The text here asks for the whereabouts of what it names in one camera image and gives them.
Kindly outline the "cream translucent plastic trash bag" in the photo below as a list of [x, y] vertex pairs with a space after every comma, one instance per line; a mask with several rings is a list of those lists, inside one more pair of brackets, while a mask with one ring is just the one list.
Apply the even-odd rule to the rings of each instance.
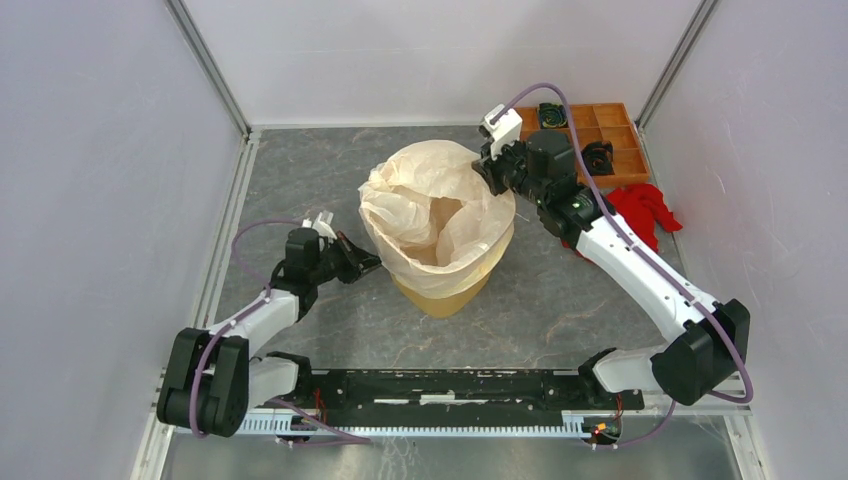
[[430, 299], [460, 294], [499, 263], [514, 234], [513, 194], [493, 195], [472, 150], [448, 140], [407, 145], [371, 170], [359, 213], [384, 267]]

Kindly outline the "yellow mesh trash bin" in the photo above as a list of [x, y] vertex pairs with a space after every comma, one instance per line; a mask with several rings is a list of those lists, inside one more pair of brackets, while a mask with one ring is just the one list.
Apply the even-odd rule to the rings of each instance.
[[399, 291], [417, 308], [434, 318], [450, 317], [463, 309], [487, 284], [514, 235], [514, 225], [492, 244], [481, 244], [478, 258], [448, 267], [422, 266], [410, 283], [391, 273]]

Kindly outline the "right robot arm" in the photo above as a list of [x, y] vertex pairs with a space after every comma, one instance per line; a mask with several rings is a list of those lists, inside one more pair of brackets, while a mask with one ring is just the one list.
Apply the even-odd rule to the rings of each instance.
[[664, 341], [604, 350], [581, 367], [580, 400], [602, 408], [626, 390], [661, 391], [692, 406], [745, 363], [750, 312], [691, 284], [647, 246], [601, 194], [579, 183], [575, 149], [561, 132], [486, 133], [473, 169], [494, 195], [512, 191], [534, 204], [545, 229], [601, 268], [633, 298]]

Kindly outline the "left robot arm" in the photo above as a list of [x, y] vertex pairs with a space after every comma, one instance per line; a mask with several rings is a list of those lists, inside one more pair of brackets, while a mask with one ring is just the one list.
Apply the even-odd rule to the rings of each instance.
[[321, 285], [353, 284], [381, 267], [380, 258], [327, 227], [288, 233], [285, 253], [258, 297], [206, 329], [175, 337], [156, 402], [157, 419], [196, 436], [230, 437], [254, 407], [283, 400], [302, 407], [314, 397], [311, 362], [280, 352], [257, 352], [301, 321]]

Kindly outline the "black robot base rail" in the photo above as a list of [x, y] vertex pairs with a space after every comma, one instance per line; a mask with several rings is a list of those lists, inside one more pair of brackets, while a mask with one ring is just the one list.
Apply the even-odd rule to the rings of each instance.
[[608, 393], [587, 369], [329, 369], [305, 358], [283, 400], [343, 427], [548, 427], [562, 414], [613, 416], [644, 407], [640, 392]]

